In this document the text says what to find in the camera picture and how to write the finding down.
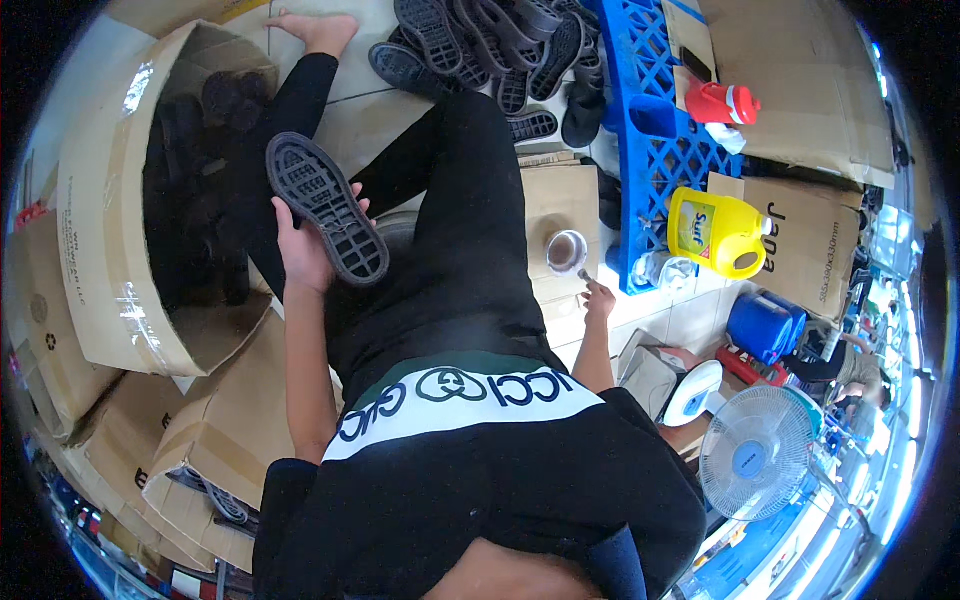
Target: fan grille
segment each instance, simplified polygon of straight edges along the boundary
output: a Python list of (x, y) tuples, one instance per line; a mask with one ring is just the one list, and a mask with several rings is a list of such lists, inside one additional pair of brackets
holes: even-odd
[[(704, 437), (700, 479), (723, 516), (752, 521), (782, 509), (809, 469), (813, 428), (803, 400), (783, 388), (761, 387), (734, 396)], [(762, 447), (762, 451), (750, 452)], [(745, 464), (748, 460), (762, 461)]]

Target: phone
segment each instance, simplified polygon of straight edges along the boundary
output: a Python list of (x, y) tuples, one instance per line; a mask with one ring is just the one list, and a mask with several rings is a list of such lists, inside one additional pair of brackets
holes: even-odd
[(690, 70), (693, 75), (705, 84), (713, 81), (713, 71), (706, 66), (697, 55), (690, 52), (686, 46), (680, 48), (680, 62)]

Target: hand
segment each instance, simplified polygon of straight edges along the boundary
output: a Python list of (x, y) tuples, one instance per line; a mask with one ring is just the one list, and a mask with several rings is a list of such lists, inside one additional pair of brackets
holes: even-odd
[[(359, 196), (363, 189), (361, 183), (355, 183), (351, 188), (353, 196)], [(276, 242), (280, 246), (283, 256), (283, 268), (287, 272), (287, 285), (295, 283), (324, 294), (336, 277), (336, 271), (326, 255), (324, 237), (313, 227), (313, 224), (303, 221), (300, 228), (294, 228), (293, 213), (286, 202), (273, 197), (276, 210), (276, 225), (279, 233)], [(370, 201), (359, 202), (360, 210), (367, 213)]]
[(589, 292), (580, 295), (586, 300), (584, 307), (587, 309), (587, 320), (601, 319), (605, 322), (616, 305), (616, 296), (596, 279), (587, 284), (587, 289)]

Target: yellow detergent bottle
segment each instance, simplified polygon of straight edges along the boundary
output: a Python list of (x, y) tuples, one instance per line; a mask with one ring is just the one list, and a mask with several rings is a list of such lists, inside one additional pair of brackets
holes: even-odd
[[(731, 198), (678, 188), (670, 201), (667, 245), (729, 279), (749, 279), (759, 273), (767, 251), (761, 235), (769, 235), (773, 221), (749, 204)], [(756, 255), (749, 266), (737, 268), (741, 256)]]

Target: small bowl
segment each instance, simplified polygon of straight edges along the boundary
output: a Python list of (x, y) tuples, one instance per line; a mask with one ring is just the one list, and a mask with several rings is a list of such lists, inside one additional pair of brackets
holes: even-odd
[(587, 238), (580, 231), (558, 231), (546, 243), (546, 265), (554, 275), (576, 275), (586, 263)]

